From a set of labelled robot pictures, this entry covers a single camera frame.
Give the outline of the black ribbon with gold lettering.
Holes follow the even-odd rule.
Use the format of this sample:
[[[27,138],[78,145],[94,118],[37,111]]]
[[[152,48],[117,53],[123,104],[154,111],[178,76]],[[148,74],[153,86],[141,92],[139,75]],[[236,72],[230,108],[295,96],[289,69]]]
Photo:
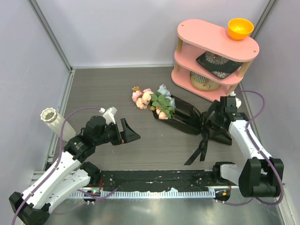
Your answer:
[[[206,158],[208,141],[210,139],[210,128],[208,125],[208,119],[205,116],[205,112],[201,114],[201,130],[200,134],[202,136],[202,140],[198,145],[198,148],[194,151],[191,157],[184,163],[184,165],[191,165],[198,156],[200,156],[200,162],[203,162]]]

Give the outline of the flower bouquet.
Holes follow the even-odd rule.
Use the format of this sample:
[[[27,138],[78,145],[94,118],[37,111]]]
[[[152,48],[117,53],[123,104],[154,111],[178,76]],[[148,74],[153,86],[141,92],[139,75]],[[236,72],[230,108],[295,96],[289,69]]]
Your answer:
[[[155,119],[165,120],[167,125],[179,131],[201,135],[226,145],[232,144],[228,132],[216,128],[205,112],[172,95],[164,84],[156,92],[135,86],[132,88],[132,100],[140,110],[150,109]]]

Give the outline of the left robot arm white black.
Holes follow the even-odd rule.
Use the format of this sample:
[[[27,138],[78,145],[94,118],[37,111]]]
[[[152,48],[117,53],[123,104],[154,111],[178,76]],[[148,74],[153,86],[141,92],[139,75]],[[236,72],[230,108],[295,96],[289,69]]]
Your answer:
[[[28,189],[14,192],[9,202],[15,214],[26,225],[43,225],[53,210],[76,190],[100,181],[100,170],[86,159],[96,147],[111,143],[113,146],[130,143],[141,137],[121,119],[120,132],[115,122],[107,123],[102,116],[93,116],[71,138],[56,162]]]

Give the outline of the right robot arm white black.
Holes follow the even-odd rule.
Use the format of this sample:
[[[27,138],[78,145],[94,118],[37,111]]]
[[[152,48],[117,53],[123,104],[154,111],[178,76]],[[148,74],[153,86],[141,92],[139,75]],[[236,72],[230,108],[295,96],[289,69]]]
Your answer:
[[[245,159],[242,169],[222,164],[211,174],[212,181],[223,185],[229,180],[239,186],[244,197],[279,197],[283,193],[284,163],[262,146],[246,115],[238,112],[237,102],[236,97],[221,97],[213,101],[203,116],[205,124],[235,139]]]

